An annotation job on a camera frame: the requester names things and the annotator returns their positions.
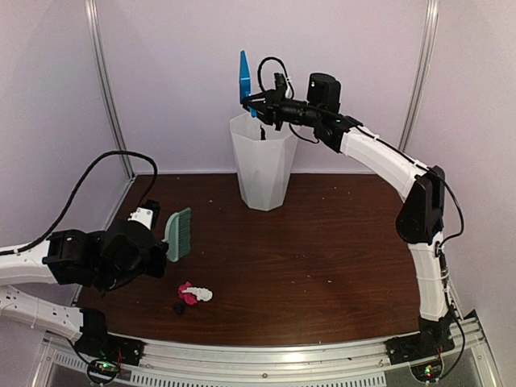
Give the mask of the blue plastic dustpan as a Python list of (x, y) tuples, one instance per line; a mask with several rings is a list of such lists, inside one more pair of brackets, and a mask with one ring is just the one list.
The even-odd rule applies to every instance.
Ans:
[(252, 95), (252, 80), (246, 52), (239, 53), (239, 101), (243, 103), (246, 97)]

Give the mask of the mint green hand brush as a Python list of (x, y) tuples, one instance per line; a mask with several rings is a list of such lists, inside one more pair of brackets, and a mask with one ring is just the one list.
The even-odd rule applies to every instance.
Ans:
[(191, 208), (172, 214), (164, 229), (163, 241), (169, 245), (167, 259), (178, 262), (191, 252)]

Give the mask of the large pink paper scrap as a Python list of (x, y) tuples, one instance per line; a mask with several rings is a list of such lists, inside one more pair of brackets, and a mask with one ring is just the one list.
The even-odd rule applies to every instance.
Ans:
[(183, 285), (178, 287), (178, 295), (179, 298), (188, 306), (193, 306), (198, 303), (197, 297), (195, 294), (188, 293), (186, 290), (190, 288), (192, 284), (190, 282), (186, 282)]

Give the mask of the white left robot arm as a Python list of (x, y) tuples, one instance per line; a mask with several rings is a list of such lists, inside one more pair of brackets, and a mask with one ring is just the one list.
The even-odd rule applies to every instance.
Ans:
[(1, 254), (1, 313), (72, 342), (84, 338), (97, 357), (107, 358), (116, 342), (103, 313), (60, 306), (21, 293), (17, 285), (81, 285), (108, 293), (142, 275), (162, 278), (168, 249), (134, 220), (117, 220), (105, 231), (58, 231), (37, 244), (15, 246)]

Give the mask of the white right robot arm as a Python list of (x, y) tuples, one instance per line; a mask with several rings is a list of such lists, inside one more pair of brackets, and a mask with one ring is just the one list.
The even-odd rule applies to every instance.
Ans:
[(310, 127), (315, 139), (329, 149), (363, 164), (400, 195), (402, 209), (396, 230), (408, 244), (420, 297), (419, 332), (393, 340), (398, 352), (407, 343), (421, 356), (443, 346), (451, 324), (447, 304), (447, 265), (443, 254), (444, 171), (429, 168), (388, 144), (366, 126), (339, 112), (340, 82), (325, 73), (309, 77), (306, 100), (287, 97), (286, 78), (275, 73), (275, 86), (258, 94), (242, 92), (244, 109), (277, 130), (283, 123)]

